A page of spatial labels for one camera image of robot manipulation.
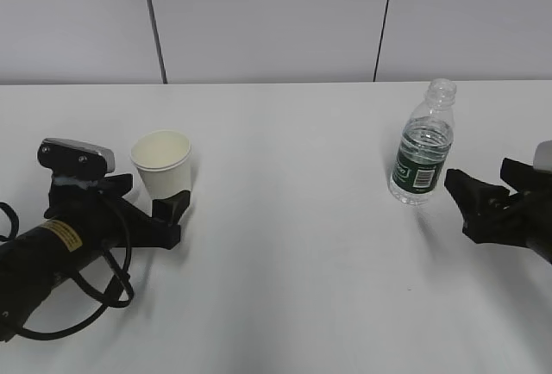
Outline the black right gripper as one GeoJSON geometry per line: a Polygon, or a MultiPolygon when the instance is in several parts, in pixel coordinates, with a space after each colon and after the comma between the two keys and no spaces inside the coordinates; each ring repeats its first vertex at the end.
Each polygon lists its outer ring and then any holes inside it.
{"type": "Polygon", "coordinates": [[[551,173],[504,158],[503,186],[447,169],[444,186],[464,219],[462,232],[476,244],[551,247],[551,173]]]}

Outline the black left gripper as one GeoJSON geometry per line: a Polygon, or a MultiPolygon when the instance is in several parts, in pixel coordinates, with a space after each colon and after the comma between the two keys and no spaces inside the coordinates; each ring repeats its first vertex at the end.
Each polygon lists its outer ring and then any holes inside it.
{"type": "Polygon", "coordinates": [[[92,182],[54,179],[45,217],[73,221],[84,234],[113,247],[129,242],[133,248],[173,249],[180,242],[179,221],[190,206],[191,192],[153,200],[147,215],[124,198],[132,189],[131,173],[92,182]]]}

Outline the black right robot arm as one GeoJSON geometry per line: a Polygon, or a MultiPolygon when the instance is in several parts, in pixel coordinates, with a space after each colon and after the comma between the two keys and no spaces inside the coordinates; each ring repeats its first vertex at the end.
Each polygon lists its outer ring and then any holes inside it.
{"type": "Polygon", "coordinates": [[[446,172],[444,186],[463,218],[462,232],[476,244],[517,246],[551,260],[551,174],[505,158],[503,186],[459,169],[446,172]]]}

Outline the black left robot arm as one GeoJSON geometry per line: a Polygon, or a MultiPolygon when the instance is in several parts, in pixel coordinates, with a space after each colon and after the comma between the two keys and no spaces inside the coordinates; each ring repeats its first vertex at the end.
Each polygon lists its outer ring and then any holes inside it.
{"type": "Polygon", "coordinates": [[[1,340],[18,335],[58,340],[96,321],[107,309],[123,309],[135,297],[129,267],[136,248],[173,249],[181,241],[179,221],[190,205],[182,190],[152,202],[147,215],[125,199],[129,174],[89,187],[52,184],[46,220],[1,245],[1,340]],[[83,321],[56,332],[25,326],[53,290],[72,280],[98,308],[83,321]]]}

